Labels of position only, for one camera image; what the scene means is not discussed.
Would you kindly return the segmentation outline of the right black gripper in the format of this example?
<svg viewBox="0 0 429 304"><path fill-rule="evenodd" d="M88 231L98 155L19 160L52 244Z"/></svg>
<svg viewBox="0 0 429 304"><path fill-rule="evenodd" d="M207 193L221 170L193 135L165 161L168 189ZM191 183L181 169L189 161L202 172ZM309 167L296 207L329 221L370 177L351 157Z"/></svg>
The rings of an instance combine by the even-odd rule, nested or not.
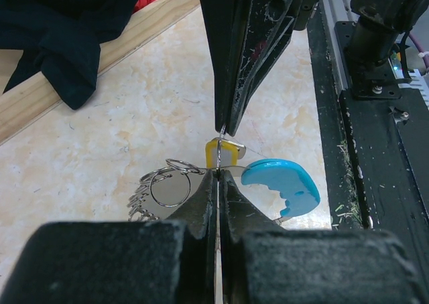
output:
<svg viewBox="0 0 429 304"><path fill-rule="evenodd" d="M280 29L304 29L318 1L200 0L214 74L216 131L235 135L256 74L284 35Z"/></svg>

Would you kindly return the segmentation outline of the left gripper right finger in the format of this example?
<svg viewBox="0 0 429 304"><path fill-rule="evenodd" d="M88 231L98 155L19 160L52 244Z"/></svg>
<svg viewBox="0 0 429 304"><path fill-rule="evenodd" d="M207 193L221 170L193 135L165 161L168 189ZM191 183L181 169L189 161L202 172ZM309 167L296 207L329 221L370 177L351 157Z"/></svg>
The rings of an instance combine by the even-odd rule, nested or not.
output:
<svg viewBox="0 0 429 304"><path fill-rule="evenodd" d="M400 240L385 230L285 230L219 175L225 303L427 303Z"/></svg>

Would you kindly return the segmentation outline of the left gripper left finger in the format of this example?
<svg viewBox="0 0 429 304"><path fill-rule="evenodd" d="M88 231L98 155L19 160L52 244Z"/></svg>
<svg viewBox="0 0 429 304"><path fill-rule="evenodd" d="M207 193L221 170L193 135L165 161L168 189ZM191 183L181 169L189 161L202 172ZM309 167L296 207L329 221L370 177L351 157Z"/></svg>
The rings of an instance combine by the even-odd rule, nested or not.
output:
<svg viewBox="0 0 429 304"><path fill-rule="evenodd" d="M2 303L214 303L217 177L165 220L51 222L26 242Z"/></svg>

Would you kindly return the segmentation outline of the yellow key tag with key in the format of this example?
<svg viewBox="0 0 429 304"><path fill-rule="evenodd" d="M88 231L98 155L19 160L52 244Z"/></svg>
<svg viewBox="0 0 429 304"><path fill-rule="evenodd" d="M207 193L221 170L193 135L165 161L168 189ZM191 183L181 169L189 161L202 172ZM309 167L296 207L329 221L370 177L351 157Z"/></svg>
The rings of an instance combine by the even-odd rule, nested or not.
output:
<svg viewBox="0 0 429 304"><path fill-rule="evenodd" d="M247 148L236 143L221 133L205 145L207 168L236 166L238 160L244 158Z"/></svg>

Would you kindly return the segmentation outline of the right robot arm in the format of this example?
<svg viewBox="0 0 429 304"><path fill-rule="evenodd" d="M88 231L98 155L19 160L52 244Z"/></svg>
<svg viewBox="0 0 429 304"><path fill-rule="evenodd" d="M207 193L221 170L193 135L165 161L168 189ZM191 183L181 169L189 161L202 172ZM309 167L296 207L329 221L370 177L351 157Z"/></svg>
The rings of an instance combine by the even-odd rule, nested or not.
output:
<svg viewBox="0 0 429 304"><path fill-rule="evenodd" d="M319 0L200 0L214 72L215 129L235 135L245 109L294 31L306 28ZM396 37L409 32L428 0L351 0L358 15L348 47L368 66L387 61Z"/></svg>

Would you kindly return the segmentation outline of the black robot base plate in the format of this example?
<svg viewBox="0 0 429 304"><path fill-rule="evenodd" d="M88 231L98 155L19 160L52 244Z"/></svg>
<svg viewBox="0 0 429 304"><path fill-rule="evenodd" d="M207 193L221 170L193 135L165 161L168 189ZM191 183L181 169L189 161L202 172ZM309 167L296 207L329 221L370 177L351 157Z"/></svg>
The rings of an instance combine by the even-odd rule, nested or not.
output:
<svg viewBox="0 0 429 304"><path fill-rule="evenodd" d="M343 89L323 1L307 25L332 226L394 233L428 276L428 107L412 80L394 100Z"/></svg>

